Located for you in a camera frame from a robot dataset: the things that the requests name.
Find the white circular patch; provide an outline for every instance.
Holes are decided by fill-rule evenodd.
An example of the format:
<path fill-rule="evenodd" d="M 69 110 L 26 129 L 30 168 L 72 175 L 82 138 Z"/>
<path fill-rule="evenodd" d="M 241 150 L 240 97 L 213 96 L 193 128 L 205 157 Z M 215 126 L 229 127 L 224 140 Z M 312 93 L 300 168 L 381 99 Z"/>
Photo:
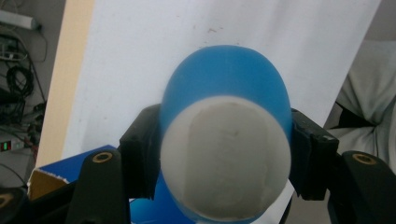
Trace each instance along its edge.
<path fill-rule="evenodd" d="M 290 146 L 262 107 L 218 96 L 173 120 L 163 138 L 161 167 L 182 210 L 215 221 L 244 220 L 261 215 L 285 187 Z"/>

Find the brass screw insert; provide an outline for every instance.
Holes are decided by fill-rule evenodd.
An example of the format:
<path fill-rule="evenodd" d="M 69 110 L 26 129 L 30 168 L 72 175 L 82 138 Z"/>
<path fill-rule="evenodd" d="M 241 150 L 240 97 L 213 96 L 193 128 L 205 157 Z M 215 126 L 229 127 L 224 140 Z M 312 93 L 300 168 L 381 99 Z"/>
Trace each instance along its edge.
<path fill-rule="evenodd" d="M 102 162 L 106 162 L 111 160 L 111 158 L 113 158 L 113 154 L 109 153 L 109 152 L 101 152 L 96 154 L 92 161 L 96 162 L 96 163 L 102 163 Z"/>

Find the power strip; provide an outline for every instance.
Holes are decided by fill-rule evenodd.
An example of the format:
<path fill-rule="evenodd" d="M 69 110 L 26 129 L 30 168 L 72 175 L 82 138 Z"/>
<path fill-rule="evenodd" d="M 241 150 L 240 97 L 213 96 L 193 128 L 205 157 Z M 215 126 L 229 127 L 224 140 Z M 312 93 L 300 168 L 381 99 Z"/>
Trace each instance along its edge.
<path fill-rule="evenodd" d="M 0 22 L 19 26 L 28 30 L 35 30 L 40 26 L 40 24 L 33 17 L 23 16 L 4 10 L 0 10 Z"/>

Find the white cloth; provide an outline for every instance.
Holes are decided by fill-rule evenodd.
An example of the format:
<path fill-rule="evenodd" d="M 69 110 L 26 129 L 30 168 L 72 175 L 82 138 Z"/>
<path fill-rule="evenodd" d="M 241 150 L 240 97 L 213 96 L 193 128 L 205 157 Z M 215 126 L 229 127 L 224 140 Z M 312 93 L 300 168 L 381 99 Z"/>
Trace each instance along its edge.
<path fill-rule="evenodd" d="M 332 129 L 339 153 L 357 150 L 376 155 L 396 174 L 396 42 L 364 41 L 337 103 L 373 127 Z"/>

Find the white backdrop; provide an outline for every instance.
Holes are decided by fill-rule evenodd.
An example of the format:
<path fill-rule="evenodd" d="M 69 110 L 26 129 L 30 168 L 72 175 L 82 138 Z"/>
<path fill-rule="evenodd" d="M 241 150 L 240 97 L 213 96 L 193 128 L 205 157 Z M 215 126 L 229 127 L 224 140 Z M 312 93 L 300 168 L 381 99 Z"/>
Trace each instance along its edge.
<path fill-rule="evenodd" d="M 63 157 L 116 147 L 177 65 L 213 45 L 262 53 L 291 105 L 323 125 L 379 2 L 96 0 Z"/>

